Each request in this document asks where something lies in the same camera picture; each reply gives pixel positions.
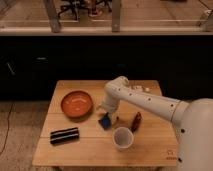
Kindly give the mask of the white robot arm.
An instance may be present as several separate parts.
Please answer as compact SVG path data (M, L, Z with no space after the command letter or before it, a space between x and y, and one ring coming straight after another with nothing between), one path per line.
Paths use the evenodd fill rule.
M213 171L213 99L186 102L134 90L125 76L107 81L104 91L101 107L110 114L126 101L180 128L177 171Z

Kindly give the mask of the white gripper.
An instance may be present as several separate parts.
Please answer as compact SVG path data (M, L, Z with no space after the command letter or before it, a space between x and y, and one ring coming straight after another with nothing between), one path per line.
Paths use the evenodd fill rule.
M117 120L116 111L118 110L119 101L118 100L103 100L97 107L97 114L104 116L108 114L111 121Z

